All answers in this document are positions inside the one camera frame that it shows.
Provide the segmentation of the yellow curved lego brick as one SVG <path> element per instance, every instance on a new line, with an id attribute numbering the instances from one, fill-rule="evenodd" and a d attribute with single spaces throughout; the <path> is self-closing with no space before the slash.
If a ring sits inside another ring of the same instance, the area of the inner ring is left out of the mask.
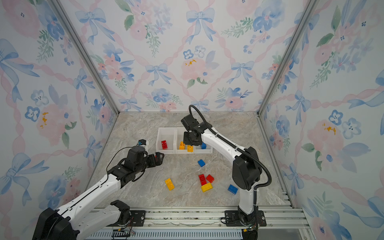
<path id="1" fill-rule="evenodd" d="M 185 144 L 184 144 L 184 142 L 180 142 L 179 149 L 180 149 L 180 150 L 184 150 L 184 149 L 185 149 Z"/>

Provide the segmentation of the red square lego brick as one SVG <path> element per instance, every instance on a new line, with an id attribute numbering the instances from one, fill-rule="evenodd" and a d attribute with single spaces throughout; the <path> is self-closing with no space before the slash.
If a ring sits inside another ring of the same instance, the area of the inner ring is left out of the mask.
<path id="1" fill-rule="evenodd" d="M 161 141 L 161 145 L 162 145 L 162 149 L 163 150 L 167 150 L 168 149 L 168 144 L 167 144 L 167 141 Z"/>

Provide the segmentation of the small blue lego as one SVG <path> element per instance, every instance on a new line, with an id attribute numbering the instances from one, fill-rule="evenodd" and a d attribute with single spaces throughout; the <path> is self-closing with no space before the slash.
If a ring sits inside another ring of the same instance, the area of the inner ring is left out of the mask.
<path id="1" fill-rule="evenodd" d="M 202 168 L 206 165 L 206 163 L 203 160 L 198 161 L 199 166 Z"/>

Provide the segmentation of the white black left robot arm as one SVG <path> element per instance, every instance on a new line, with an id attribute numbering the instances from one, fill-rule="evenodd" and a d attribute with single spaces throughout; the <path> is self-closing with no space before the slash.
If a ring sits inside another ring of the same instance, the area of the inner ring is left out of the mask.
<path id="1" fill-rule="evenodd" d="M 159 152 L 150 155 L 143 146 L 129 147 L 128 150 L 127 157 L 107 170 L 102 179 L 90 189 L 56 210 L 44 210 L 38 218 L 32 238 L 84 240 L 109 225 L 122 228 L 132 226 L 134 217 L 130 206 L 120 200 L 115 200 L 97 213 L 92 213 L 108 196 L 128 183 L 136 182 L 146 169 L 162 165 L 165 157 Z"/>

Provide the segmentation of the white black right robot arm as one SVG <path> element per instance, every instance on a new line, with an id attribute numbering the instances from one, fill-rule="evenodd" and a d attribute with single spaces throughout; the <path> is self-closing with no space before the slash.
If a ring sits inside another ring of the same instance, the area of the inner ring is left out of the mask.
<path id="1" fill-rule="evenodd" d="M 263 172 L 257 163 L 257 152 L 243 148 L 220 135 L 211 124 L 199 123 L 191 114 L 181 120 L 186 131 L 183 138 L 186 145 L 199 146 L 203 143 L 212 147 L 232 163 L 232 179 L 239 189 L 238 216 L 244 226 L 256 222 L 256 201 L 254 187 Z"/>

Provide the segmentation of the red long lego brick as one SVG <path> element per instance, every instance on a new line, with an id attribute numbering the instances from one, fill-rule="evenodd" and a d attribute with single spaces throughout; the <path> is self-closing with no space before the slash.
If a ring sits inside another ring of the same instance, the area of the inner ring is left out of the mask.
<path id="1" fill-rule="evenodd" d="M 204 186 L 207 184 L 207 180 L 206 180 L 204 174 L 199 175 L 199 180 L 200 180 L 201 186 Z"/>

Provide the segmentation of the small red lego brick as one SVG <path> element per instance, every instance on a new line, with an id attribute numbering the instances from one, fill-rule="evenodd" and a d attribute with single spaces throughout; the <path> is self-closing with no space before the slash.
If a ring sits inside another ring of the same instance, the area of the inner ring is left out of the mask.
<path id="1" fill-rule="evenodd" d="M 215 179 L 214 179 L 214 177 L 212 177 L 211 175 L 207 175 L 207 176 L 206 176 L 206 180 L 207 180 L 209 183 L 212 183 Z"/>

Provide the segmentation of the yellow lego brick center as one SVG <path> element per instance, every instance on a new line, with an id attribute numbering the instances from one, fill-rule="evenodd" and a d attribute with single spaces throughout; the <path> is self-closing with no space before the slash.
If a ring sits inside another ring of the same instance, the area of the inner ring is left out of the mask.
<path id="1" fill-rule="evenodd" d="M 201 186 L 201 189 L 202 189 L 202 192 L 205 193 L 205 192 L 207 192 L 207 191 L 213 189 L 213 186 L 212 186 L 211 183 L 207 183 L 207 184 L 205 184 L 205 185 L 202 185 L 202 186 Z"/>

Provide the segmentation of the white ribbed vent strip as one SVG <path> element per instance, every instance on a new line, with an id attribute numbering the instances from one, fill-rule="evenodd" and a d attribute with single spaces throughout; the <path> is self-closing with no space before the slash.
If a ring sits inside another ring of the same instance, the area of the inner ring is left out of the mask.
<path id="1" fill-rule="evenodd" d="M 133 233 L 100 230 L 88 240 L 242 240 L 242 231 L 236 229 L 155 229 L 134 230 Z"/>

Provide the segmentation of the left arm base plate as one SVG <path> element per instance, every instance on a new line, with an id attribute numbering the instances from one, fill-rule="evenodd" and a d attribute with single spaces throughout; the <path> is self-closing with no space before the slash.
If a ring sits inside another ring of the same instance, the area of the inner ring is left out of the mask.
<path id="1" fill-rule="evenodd" d="M 108 225 L 108 227 L 143 227 L 146 218 L 144 210 L 130 210 L 123 213 L 118 221 Z"/>

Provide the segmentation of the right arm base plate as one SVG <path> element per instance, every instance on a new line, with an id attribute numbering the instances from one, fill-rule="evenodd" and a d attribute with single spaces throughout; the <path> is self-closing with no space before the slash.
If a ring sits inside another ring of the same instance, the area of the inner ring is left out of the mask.
<path id="1" fill-rule="evenodd" d="M 225 211 L 225 216 L 221 218 L 221 222 L 227 227 L 266 227 L 266 217 L 263 211 L 254 210 L 250 215 L 246 215 L 242 211 Z"/>

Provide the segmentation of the aluminium front rail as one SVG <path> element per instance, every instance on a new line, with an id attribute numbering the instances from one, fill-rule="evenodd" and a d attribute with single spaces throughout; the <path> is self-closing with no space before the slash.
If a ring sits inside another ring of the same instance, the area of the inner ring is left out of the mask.
<path id="1" fill-rule="evenodd" d="M 266 217 L 266 227 L 227 227 L 221 222 L 225 211 L 236 211 L 236 207 L 190 207 L 190 208 L 146 208 L 133 210 L 146 211 L 143 227 L 114 227 L 128 231 L 130 228 L 237 228 L 237 229 L 309 229 L 309 223 L 302 209 L 293 209 L 287 206 L 261 206 Z M 122 213 L 114 206 L 105 209 L 95 209 L 84 217 L 70 216 L 69 219 L 74 230 L 90 230 L 92 233 L 108 227 L 118 221 Z"/>

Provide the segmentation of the left aluminium corner post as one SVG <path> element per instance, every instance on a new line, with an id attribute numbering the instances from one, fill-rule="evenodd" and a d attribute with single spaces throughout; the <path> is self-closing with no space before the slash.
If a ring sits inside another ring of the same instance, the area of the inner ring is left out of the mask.
<path id="1" fill-rule="evenodd" d="M 81 60 L 84 62 L 86 68 L 89 70 L 97 86 L 100 88 L 101 93 L 104 95 L 107 103 L 112 108 L 112 111 L 114 112 L 114 114 L 119 115 L 120 111 L 118 110 L 117 105 L 115 104 L 111 94 L 109 93 L 107 86 L 101 79 L 97 71 L 97 68 L 91 59 L 91 56 L 89 55 L 87 49 L 82 43 L 81 38 L 78 32 L 76 31 L 74 25 L 72 24 L 63 5 L 61 4 L 60 1 L 57 1 L 57 0 L 48 1 L 48 3 L 50 7 L 53 9 L 54 13 L 57 15 L 61 24 L 63 24 L 64 29 L 68 32 L 69 36 L 71 37 L 71 40 L 73 41 L 77 52 L 81 56 Z"/>

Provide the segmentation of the aluminium corner post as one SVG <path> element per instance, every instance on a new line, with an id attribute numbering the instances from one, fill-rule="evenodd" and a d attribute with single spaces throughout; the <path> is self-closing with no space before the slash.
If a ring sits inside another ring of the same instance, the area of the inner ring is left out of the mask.
<path id="1" fill-rule="evenodd" d="M 117 105 L 115 104 L 111 94 L 109 93 L 107 86 L 101 79 L 97 71 L 97 68 L 91 59 L 91 56 L 89 55 L 87 49 L 82 43 L 81 38 L 78 32 L 76 31 L 74 25 L 72 24 L 63 5 L 61 4 L 60 1 L 57 1 L 57 0 L 48 1 L 48 3 L 50 7 L 53 9 L 54 13 L 57 15 L 61 24 L 63 24 L 64 29 L 68 32 L 69 36 L 71 37 L 71 40 L 73 41 L 77 52 L 81 56 L 81 60 L 84 62 L 86 68 L 89 70 L 97 86 L 100 88 L 101 93 L 104 95 L 107 103 L 112 108 L 112 111 L 114 112 L 114 114 L 119 115 L 120 111 L 118 110 Z"/>
<path id="2" fill-rule="evenodd" d="M 304 31 L 306 27 L 308 26 L 308 23 L 310 19 L 312 18 L 312 15 L 314 14 L 314 11 L 316 9 L 316 5 L 318 4 L 318 1 L 316 0 L 310 0 L 308 1 L 308 4 L 306 8 L 304 9 L 303 15 L 300 18 L 299 24 L 297 25 L 297 28 L 295 29 L 292 39 L 287 45 L 287 49 L 283 54 L 282 62 L 280 66 L 277 69 L 277 72 L 275 76 L 273 77 L 270 86 L 267 89 L 266 95 L 263 98 L 262 104 L 259 107 L 259 110 L 257 111 L 258 117 L 260 118 L 264 112 L 267 109 L 268 102 L 270 98 L 273 95 L 273 92 L 275 91 L 275 87 L 278 85 L 280 78 L 283 75 L 283 72 L 285 68 L 289 65 L 290 59 L 292 55 L 294 54 L 294 51 L 296 50 L 296 47 L 298 45 L 298 42 L 301 38 L 301 36 L 304 34 Z"/>

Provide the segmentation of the right aluminium corner post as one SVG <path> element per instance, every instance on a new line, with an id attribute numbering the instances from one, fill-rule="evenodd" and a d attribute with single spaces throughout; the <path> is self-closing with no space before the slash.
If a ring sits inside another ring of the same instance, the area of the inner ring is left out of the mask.
<path id="1" fill-rule="evenodd" d="M 267 89 L 266 95 L 263 98 L 262 104 L 259 107 L 259 110 L 257 111 L 258 117 L 260 118 L 264 112 L 267 109 L 268 102 L 270 98 L 273 95 L 273 92 L 275 91 L 275 87 L 278 85 L 280 78 L 283 75 L 283 72 L 285 68 L 289 65 L 290 59 L 292 55 L 294 54 L 294 51 L 296 50 L 296 47 L 298 45 L 298 42 L 301 38 L 301 36 L 304 34 L 304 31 L 306 27 L 308 26 L 308 23 L 310 19 L 312 18 L 312 15 L 314 14 L 314 11 L 316 9 L 316 5 L 318 4 L 318 1 L 316 0 L 310 0 L 308 1 L 308 4 L 306 8 L 304 9 L 303 15 L 300 18 L 299 24 L 297 25 L 297 28 L 295 29 L 292 39 L 287 45 L 287 49 L 283 54 L 282 62 L 280 66 L 277 69 L 277 72 L 275 76 L 273 77 L 270 86 Z"/>

